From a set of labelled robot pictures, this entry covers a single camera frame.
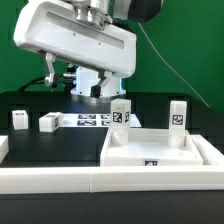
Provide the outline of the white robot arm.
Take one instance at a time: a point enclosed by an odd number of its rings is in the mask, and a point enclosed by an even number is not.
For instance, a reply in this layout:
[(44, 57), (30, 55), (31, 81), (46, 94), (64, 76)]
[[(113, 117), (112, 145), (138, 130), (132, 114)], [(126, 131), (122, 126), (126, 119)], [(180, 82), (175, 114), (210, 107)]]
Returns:
[(45, 57), (45, 84), (57, 86), (53, 62), (78, 67), (71, 94), (105, 102), (125, 94), (121, 80), (136, 68), (136, 35), (119, 19), (144, 23), (155, 17), (163, 0), (28, 0), (14, 31), (15, 44)]

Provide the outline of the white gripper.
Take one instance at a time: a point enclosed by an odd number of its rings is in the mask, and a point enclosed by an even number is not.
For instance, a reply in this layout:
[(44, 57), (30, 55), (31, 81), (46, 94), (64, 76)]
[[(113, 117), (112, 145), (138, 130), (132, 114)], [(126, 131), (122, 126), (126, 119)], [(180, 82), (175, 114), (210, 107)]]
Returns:
[(14, 31), (15, 44), (45, 55), (49, 74), (45, 85), (56, 88), (56, 58), (98, 73), (99, 82), (90, 97), (100, 98), (106, 85), (116, 77), (131, 76), (136, 67), (136, 35), (112, 24), (100, 31), (75, 19), (75, 10), (62, 0), (30, 0), (20, 12)]

